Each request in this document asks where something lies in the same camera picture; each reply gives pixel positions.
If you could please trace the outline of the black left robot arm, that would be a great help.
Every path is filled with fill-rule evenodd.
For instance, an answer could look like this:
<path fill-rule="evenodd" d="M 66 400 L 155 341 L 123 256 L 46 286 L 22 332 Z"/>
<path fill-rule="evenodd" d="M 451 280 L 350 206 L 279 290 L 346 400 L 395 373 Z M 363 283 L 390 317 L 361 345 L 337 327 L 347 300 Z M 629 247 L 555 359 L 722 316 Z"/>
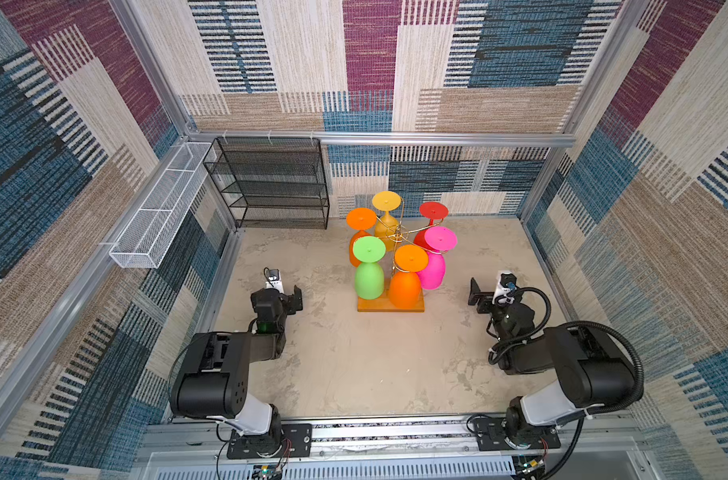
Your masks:
<path fill-rule="evenodd" d="M 251 294 L 257 317 L 242 332 L 196 334 L 178 356 L 181 364 L 169 393 L 171 411 L 232 428 L 231 459 L 288 456 L 292 441 L 278 408 L 249 392 L 253 363 L 279 359 L 286 346 L 287 318 L 303 309 L 299 287 L 287 295 L 275 288 Z"/>

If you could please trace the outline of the pink plastic wine glass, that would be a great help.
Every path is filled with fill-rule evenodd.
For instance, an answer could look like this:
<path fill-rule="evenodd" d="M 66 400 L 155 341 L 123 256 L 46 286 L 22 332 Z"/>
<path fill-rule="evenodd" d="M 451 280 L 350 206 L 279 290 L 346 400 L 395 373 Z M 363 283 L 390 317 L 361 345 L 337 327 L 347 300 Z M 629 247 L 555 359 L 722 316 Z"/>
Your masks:
<path fill-rule="evenodd" d="M 424 290 L 438 289 L 446 274 L 446 260 L 444 254 L 457 246 L 456 234 L 443 226 L 431 226 L 420 232 L 415 243 L 421 246 L 428 254 L 429 263 L 417 273 Z"/>

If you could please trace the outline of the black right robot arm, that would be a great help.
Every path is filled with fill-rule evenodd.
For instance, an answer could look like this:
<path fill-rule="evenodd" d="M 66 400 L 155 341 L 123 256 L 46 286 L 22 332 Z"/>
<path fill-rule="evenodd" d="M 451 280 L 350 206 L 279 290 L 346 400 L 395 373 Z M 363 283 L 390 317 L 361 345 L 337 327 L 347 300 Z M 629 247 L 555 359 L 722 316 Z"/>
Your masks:
<path fill-rule="evenodd" d="M 512 399 L 499 422 L 476 419 L 474 433 L 501 438 L 511 449 L 539 447 L 557 426 L 589 415 L 624 410 L 644 394 L 640 355 L 622 334 L 591 321 L 549 326 L 552 304 L 536 288 L 521 287 L 508 271 L 494 290 L 470 282 L 469 305 L 489 322 L 495 339 L 488 362 L 509 376 L 554 371 L 554 382 Z"/>

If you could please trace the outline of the red plastic wine glass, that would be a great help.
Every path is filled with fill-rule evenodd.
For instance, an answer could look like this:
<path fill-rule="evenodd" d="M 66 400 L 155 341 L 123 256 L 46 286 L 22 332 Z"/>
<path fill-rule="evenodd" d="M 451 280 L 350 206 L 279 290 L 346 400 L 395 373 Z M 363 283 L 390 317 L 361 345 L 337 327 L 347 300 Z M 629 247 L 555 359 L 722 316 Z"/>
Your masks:
<path fill-rule="evenodd" d="M 426 231 L 433 227 L 436 222 L 441 223 L 449 215 L 449 209 L 440 202 L 430 201 L 420 206 L 419 213 L 428 220 L 428 224 L 416 233 L 414 243 L 429 250 L 430 247 L 425 240 Z"/>

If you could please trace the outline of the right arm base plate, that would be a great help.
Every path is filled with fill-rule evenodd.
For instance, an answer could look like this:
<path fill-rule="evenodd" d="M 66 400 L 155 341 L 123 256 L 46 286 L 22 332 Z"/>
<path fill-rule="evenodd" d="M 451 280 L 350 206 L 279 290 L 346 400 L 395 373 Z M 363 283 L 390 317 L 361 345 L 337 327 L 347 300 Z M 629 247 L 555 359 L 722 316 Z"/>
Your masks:
<path fill-rule="evenodd" d="M 474 415 L 466 426 L 476 436 L 480 451 L 559 449 L 561 440 L 554 427 L 509 425 L 504 417 Z"/>

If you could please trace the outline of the orange front wine glass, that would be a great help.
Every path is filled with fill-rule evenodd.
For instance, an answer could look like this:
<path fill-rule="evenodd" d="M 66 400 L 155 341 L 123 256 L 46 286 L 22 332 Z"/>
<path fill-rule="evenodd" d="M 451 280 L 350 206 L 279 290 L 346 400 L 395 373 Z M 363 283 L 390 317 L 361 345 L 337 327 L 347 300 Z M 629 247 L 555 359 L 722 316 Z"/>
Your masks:
<path fill-rule="evenodd" d="M 389 300 L 398 308 L 410 309 L 418 303 L 422 293 L 417 273 L 428 265 L 428 255 L 419 246 L 405 244 L 396 249 L 394 262 L 396 271 L 389 285 Z"/>

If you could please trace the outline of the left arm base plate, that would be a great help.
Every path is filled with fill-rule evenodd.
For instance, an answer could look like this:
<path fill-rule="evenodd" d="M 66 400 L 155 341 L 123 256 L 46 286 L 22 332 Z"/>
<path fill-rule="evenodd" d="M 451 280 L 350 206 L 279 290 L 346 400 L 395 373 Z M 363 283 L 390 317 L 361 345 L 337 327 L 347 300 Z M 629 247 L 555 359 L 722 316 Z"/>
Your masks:
<path fill-rule="evenodd" d="M 313 426 L 310 423 L 278 424 L 261 435 L 231 435 L 226 456 L 229 460 L 269 458 L 282 455 L 307 458 L 311 454 Z"/>

